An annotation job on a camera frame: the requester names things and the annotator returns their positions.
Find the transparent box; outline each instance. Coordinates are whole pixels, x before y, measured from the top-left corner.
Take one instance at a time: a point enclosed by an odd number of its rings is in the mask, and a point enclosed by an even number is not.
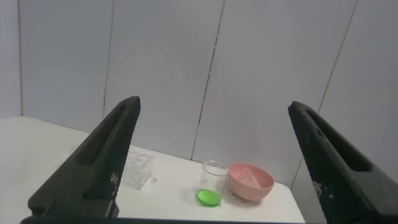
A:
[[[140,190],[152,173],[154,157],[138,152],[129,152],[124,165],[121,184]]]

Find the panel seam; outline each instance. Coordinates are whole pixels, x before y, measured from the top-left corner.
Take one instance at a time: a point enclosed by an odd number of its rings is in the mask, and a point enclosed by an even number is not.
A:
[[[213,55],[211,56],[209,72],[208,72],[208,74],[207,74],[207,81],[206,81],[205,93],[203,94],[203,100],[202,100],[202,102],[201,102],[201,108],[200,108],[198,126],[197,126],[197,131],[196,131],[196,133],[195,133],[195,140],[193,141],[193,148],[192,148],[192,153],[191,153],[191,159],[190,159],[190,160],[192,160],[193,152],[194,152],[194,150],[195,150],[195,144],[196,144],[196,142],[197,142],[199,124],[200,124],[200,120],[201,120],[201,114],[202,114],[202,112],[203,112],[203,105],[205,104],[205,98],[206,98],[206,93],[207,93],[207,87],[208,87],[208,84],[209,84],[211,69],[212,69],[213,61],[214,61],[214,56],[215,56],[215,53],[216,53],[218,35],[220,34],[221,21],[222,21],[223,13],[224,13],[224,6],[225,6],[225,0],[223,0],[223,6],[222,6],[222,8],[221,8],[220,19],[219,19],[219,21],[218,21],[217,35],[216,35],[216,40],[215,40],[214,47],[213,47]]]
[[[341,50],[343,49],[343,45],[344,45],[344,42],[345,42],[346,37],[347,37],[348,29],[349,29],[349,27],[351,26],[351,22],[352,22],[352,20],[353,20],[354,13],[355,13],[356,6],[357,6],[357,4],[358,4],[358,1],[359,1],[359,0],[356,0],[355,5],[354,5],[354,9],[353,9],[353,11],[352,11],[352,13],[351,13],[351,17],[349,18],[348,25],[347,25],[347,28],[346,28],[346,30],[345,30],[344,36],[343,36],[343,40],[341,41],[340,47],[339,47],[339,49],[338,49],[338,53],[337,53],[337,56],[336,56],[335,63],[333,64],[333,68],[331,69],[331,72],[330,72],[330,75],[329,75],[329,79],[328,79],[328,83],[326,84],[326,88],[325,88],[325,91],[323,92],[323,96],[322,96],[321,103],[319,104],[318,113],[319,113],[320,110],[321,110],[323,101],[325,100],[326,93],[327,93],[327,91],[328,91],[328,89],[329,89],[330,81],[331,81],[331,78],[332,78],[332,76],[333,76],[333,73],[335,72],[335,68],[336,68],[338,59],[340,58]]]
[[[105,117],[105,103],[106,103],[106,86],[108,85],[108,77],[109,77],[109,62],[111,60],[111,44],[112,44],[112,32],[113,32],[113,17],[114,17],[114,1],[112,2],[112,15],[111,15],[111,33],[109,35],[109,47],[108,47],[108,62],[106,65],[106,77],[105,77],[105,90],[104,90],[104,101],[103,101],[103,110],[102,110],[102,119]]]

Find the clear glass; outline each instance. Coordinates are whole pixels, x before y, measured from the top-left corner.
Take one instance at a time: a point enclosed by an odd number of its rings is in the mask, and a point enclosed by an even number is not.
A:
[[[152,172],[154,157],[130,151],[124,165],[121,184],[140,190]]]
[[[202,165],[197,201],[205,207],[217,207],[223,197],[228,169],[219,162],[209,161]]]

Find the glass beaker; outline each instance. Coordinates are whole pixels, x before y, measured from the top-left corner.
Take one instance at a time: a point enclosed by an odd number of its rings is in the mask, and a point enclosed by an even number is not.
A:
[[[205,207],[217,207],[223,197],[228,169],[219,162],[209,161],[202,165],[197,201]]]

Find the pink bowl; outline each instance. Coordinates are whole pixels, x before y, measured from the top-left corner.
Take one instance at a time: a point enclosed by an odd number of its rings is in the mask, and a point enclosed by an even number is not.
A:
[[[259,187],[253,187],[248,184],[245,184],[240,179],[241,173],[245,169],[249,169],[256,178]],[[231,190],[238,196],[253,201],[260,201],[264,197],[268,195],[271,189],[274,186],[274,178],[256,166],[250,164],[243,163],[234,163],[229,167],[229,186]]]

